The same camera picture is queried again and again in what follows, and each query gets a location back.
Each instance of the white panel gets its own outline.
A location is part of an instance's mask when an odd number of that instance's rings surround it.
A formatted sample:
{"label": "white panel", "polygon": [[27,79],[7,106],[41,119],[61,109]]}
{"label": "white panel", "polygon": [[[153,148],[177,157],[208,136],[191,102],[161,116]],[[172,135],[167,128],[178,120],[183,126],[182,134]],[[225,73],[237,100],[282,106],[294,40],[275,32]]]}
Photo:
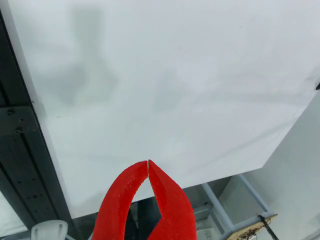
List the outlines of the white panel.
{"label": "white panel", "polygon": [[[73,218],[96,212],[137,161],[154,160],[182,187],[260,168],[320,74],[317,1],[9,5]],[[152,194],[146,182],[135,200]]]}
{"label": "white panel", "polygon": [[0,237],[26,230],[26,226],[0,192]]}

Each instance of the white surface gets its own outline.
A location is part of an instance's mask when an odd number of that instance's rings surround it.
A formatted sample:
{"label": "white surface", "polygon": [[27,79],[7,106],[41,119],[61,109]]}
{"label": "white surface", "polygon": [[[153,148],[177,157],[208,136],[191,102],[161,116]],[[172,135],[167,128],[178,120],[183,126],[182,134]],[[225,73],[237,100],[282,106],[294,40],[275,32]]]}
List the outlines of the white surface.
{"label": "white surface", "polygon": [[[138,161],[154,160],[183,188],[262,167],[320,74],[316,1],[10,0],[9,8],[73,218],[97,212]],[[147,182],[134,200],[152,194]]]}
{"label": "white surface", "polygon": [[[277,218],[271,228],[281,240],[311,240],[320,235],[320,94],[263,168],[245,177],[270,205]],[[259,213],[239,181],[231,180],[220,199],[234,222]],[[263,230],[259,240],[271,239]]]}
{"label": "white surface", "polygon": [[0,192],[0,237],[26,230],[26,226]]}

